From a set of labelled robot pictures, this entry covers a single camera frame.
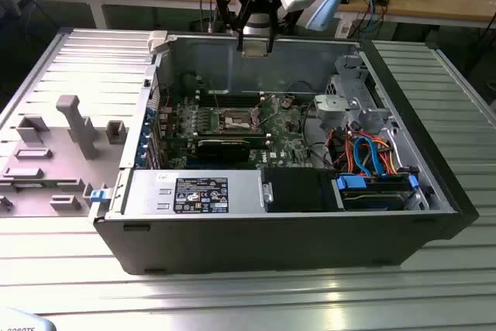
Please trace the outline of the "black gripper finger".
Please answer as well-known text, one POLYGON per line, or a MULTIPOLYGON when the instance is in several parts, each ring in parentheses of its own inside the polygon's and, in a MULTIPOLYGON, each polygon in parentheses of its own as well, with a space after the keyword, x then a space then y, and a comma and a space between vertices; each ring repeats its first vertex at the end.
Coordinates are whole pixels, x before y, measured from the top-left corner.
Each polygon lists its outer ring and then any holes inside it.
POLYGON ((269 39, 267 44, 267 53, 271 53, 274 46, 275 36, 277 35, 277 31, 278 31, 277 10, 271 9, 268 15, 270 21, 270 32, 269 32, 269 39))
POLYGON ((237 50, 243 50, 244 28, 252 14, 252 0, 237 0, 240 3, 240 10, 234 16, 229 10, 229 4, 232 0, 216 0, 217 9, 223 25, 238 35, 237 50))

